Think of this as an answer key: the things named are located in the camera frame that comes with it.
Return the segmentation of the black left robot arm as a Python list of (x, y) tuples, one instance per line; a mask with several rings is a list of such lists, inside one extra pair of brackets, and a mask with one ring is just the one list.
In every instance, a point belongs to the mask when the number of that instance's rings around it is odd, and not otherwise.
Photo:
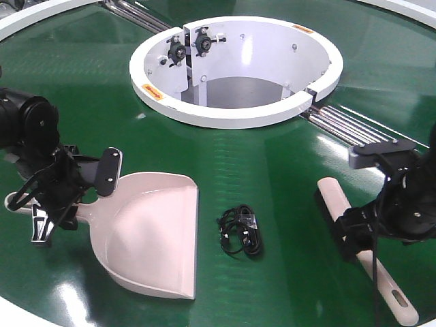
[(46, 98), (1, 88), (1, 149), (14, 163), (22, 187), (8, 202), (17, 211), (35, 200), (32, 243), (49, 247), (57, 228), (76, 230), (74, 206), (94, 186), (99, 160), (65, 146), (58, 131), (59, 112)]

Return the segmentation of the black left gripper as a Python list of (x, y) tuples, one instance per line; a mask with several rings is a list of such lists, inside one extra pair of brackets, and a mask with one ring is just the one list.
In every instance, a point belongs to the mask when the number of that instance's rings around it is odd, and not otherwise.
[(6, 202), (6, 208), (17, 211), (30, 200), (34, 245), (50, 245), (54, 223), (64, 230), (77, 230), (77, 207), (87, 190), (95, 187), (101, 159), (82, 155), (75, 145), (60, 144), (46, 157), (21, 150), (16, 162), (22, 187)]

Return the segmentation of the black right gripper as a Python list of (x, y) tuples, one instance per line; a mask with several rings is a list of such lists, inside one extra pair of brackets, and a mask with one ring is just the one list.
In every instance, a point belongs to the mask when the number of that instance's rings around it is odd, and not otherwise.
[(340, 238), (342, 256), (346, 262), (355, 261), (358, 253), (370, 249), (370, 238), (366, 236), (385, 234), (381, 215), (377, 200), (360, 207), (343, 204), (337, 209), (335, 233)]

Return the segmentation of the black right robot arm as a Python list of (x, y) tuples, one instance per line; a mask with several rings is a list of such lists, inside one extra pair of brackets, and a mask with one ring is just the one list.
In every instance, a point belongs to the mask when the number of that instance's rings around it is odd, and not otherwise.
[(372, 250), (379, 237), (406, 245), (435, 237), (435, 132), (419, 155), (414, 142), (384, 141), (349, 148), (354, 169), (376, 167), (385, 176), (377, 197), (351, 207), (334, 222), (333, 234), (346, 261)]

